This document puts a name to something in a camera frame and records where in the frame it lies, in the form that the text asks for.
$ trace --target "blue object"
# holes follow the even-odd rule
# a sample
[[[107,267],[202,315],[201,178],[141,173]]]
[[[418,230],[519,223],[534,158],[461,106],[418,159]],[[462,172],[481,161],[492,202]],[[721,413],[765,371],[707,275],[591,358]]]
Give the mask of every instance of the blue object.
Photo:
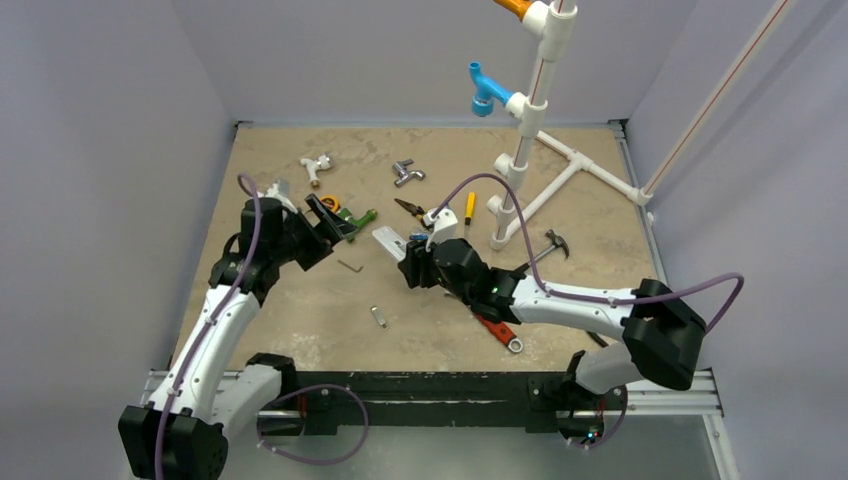
[[[502,105],[506,105],[509,97],[515,93],[503,88],[490,77],[483,75],[480,62],[468,64],[468,71],[471,73],[471,81],[477,87],[477,92],[471,99],[471,111],[478,117],[485,117],[494,111],[495,102],[492,101],[493,98],[501,102]]]

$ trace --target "beige table surface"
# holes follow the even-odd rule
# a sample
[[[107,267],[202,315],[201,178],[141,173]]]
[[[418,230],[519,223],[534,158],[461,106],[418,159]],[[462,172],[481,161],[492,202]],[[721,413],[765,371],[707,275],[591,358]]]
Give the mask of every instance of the beige table surface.
[[[624,178],[613,134],[604,128],[552,129],[553,136],[576,148],[602,167]],[[209,271],[220,257],[226,239],[238,230],[245,195],[236,174],[253,176],[264,191],[276,178],[291,184],[292,201],[305,208],[312,193],[301,157],[327,152],[332,170],[319,172],[321,189],[336,195],[359,216],[369,208],[379,212],[352,244],[342,242],[335,253],[308,272],[295,263],[284,266],[260,314],[248,326],[229,368],[240,370],[256,352],[293,357],[301,370],[391,371],[520,371],[565,369],[572,353],[596,349],[586,334],[552,325],[512,326],[524,352],[509,353],[458,301],[442,289],[409,290],[394,260],[377,244],[371,230],[390,225],[401,235],[418,226],[394,203],[411,201],[431,208],[466,177],[492,172],[502,152],[512,153],[514,129],[316,129],[242,128],[239,130],[218,203],[209,226],[177,352],[197,321],[207,289]],[[424,170],[424,181],[396,188],[391,165],[413,158]],[[524,186],[526,204],[562,169],[567,161],[536,142]],[[486,200],[502,188],[491,180],[471,187],[477,193],[470,241],[484,261],[502,268],[524,262],[527,254],[517,233],[500,252],[489,247],[494,216]],[[452,202],[464,212],[466,192]],[[315,221],[314,216],[307,217]],[[633,205],[588,173],[579,172],[530,220],[534,251],[549,244],[545,230],[555,228],[571,247],[571,258],[555,252],[540,263],[545,280],[586,287],[638,286],[654,278],[648,247]],[[354,273],[337,263],[364,266]],[[378,305],[389,323],[378,327],[370,307]]]

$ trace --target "green tool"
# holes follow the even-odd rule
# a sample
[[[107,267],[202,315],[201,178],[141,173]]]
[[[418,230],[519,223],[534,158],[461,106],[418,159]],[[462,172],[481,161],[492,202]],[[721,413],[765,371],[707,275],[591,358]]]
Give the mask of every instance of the green tool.
[[[365,228],[365,225],[373,222],[377,219],[377,210],[373,208],[365,212],[365,215],[362,218],[353,218],[353,214],[350,213],[350,210],[347,208],[343,208],[339,210],[338,216],[347,223],[350,223],[356,227],[352,233],[347,234],[347,242],[350,243],[353,241],[353,238]]]

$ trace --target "yellow screwdriver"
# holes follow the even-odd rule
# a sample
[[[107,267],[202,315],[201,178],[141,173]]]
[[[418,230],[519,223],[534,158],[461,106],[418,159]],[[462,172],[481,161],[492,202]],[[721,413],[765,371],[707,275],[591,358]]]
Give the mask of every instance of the yellow screwdriver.
[[[474,215],[474,200],[477,198],[477,195],[474,192],[468,192],[468,199],[465,201],[465,231],[463,232],[463,238],[468,240],[468,227],[471,226],[471,217]]]

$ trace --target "yellow screwdriver handle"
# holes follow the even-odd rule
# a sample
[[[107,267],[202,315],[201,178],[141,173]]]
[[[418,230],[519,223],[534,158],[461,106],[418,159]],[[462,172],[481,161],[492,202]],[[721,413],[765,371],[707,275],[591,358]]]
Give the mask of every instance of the yellow screwdriver handle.
[[[465,224],[471,223],[471,216],[474,215],[474,201],[477,195],[474,192],[468,192],[468,200],[465,202]]]

